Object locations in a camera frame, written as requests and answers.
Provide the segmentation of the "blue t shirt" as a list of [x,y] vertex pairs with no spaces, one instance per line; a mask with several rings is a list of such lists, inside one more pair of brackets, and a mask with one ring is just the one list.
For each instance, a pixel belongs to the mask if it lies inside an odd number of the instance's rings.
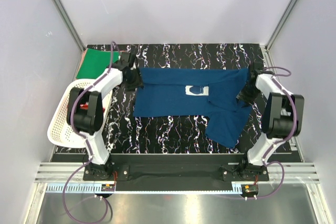
[[142,68],[133,116],[206,116],[205,135],[233,148],[247,124],[251,106],[237,98],[248,81],[247,68]]

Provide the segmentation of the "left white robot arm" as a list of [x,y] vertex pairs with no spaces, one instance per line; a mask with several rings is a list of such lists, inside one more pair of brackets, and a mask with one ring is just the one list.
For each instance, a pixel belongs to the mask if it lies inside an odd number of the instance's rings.
[[121,84],[125,85],[127,91],[143,87],[138,59],[129,52],[122,52],[119,59],[111,62],[86,88],[74,87],[69,92],[67,123],[83,139],[89,162],[96,165],[95,174],[103,180],[113,175],[113,167],[107,163],[109,152],[100,132],[103,126],[103,99]]

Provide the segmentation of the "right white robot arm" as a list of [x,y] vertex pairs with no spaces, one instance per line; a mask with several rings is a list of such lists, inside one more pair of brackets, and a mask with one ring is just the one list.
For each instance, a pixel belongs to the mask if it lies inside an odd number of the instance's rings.
[[236,98],[245,106],[252,105],[260,94],[267,99],[261,117],[262,134],[238,165],[239,176],[244,180],[256,176],[279,146],[301,132],[305,99],[289,92],[276,79],[273,69],[251,63],[247,82]]

